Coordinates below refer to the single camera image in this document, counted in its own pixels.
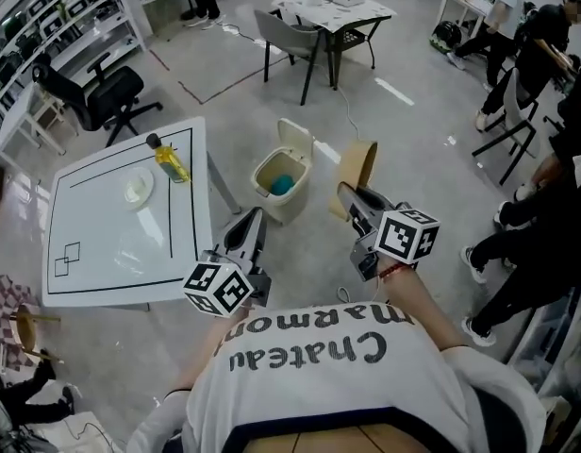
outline bottle cap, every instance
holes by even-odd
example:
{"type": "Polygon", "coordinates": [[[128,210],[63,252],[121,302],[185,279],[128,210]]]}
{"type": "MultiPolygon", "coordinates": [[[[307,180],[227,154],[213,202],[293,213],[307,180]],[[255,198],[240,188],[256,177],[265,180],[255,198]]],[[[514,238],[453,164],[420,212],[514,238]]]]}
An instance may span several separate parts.
{"type": "Polygon", "coordinates": [[[146,138],[146,144],[148,144],[152,149],[157,149],[158,147],[162,146],[160,137],[157,136],[154,132],[148,134],[148,137],[146,138]]]}

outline yellow bottle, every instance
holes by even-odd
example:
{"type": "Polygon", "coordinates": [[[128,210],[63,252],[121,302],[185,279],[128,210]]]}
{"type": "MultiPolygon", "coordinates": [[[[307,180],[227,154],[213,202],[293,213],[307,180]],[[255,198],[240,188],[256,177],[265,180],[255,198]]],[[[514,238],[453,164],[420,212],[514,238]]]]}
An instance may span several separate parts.
{"type": "Polygon", "coordinates": [[[146,144],[155,150],[155,160],[158,166],[169,176],[173,183],[183,183],[190,179],[190,173],[179,158],[175,155],[171,146],[163,146],[160,138],[155,134],[149,134],[146,144]]]}

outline trash bin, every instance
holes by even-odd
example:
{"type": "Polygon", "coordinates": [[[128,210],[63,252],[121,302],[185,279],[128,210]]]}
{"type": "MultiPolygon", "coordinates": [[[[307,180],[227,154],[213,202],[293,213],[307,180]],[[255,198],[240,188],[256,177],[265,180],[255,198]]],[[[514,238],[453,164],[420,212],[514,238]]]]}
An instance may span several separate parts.
{"type": "Polygon", "coordinates": [[[288,119],[278,121],[278,136],[281,146],[261,162],[251,181],[263,201],[263,208],[286,225],[307,203],[313,137],[307,129],[288,119]]]}

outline wooden stool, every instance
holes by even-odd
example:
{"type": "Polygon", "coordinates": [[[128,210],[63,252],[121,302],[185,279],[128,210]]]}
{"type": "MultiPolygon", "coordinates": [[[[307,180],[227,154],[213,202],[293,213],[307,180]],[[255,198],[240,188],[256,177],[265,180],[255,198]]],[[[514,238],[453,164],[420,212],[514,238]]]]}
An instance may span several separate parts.
{"type": "Polygon", "coordinates": [[[18,335],[20,337],[20,342],[22,349],[29,356],[35,356],[37,358],[46,359],[49,361],[60,361],[55,356],[47,356],[41,352],[35,352],[35,344],[37,341],[37,333],[35,331],[35,323],[33,321],[56,321],[60,322],[59,317],[53,317],[48,315],[34,315],[29,312],[26,306],[21,305],[18,310],[13,313],[10,319],[16,321],[16,328],[18,329],[18,335]]]}

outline white plate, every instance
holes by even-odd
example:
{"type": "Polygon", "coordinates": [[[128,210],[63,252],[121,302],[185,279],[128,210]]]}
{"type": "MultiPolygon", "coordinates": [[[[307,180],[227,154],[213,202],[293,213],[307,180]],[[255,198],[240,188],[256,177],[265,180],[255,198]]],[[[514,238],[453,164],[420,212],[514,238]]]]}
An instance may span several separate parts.
{"type": "Polygon", "coordinates": [[[150,197],[155,178],[146,168],[133,168],[123,178],[123,201],[128,210],[136,210],[150,197]]]}

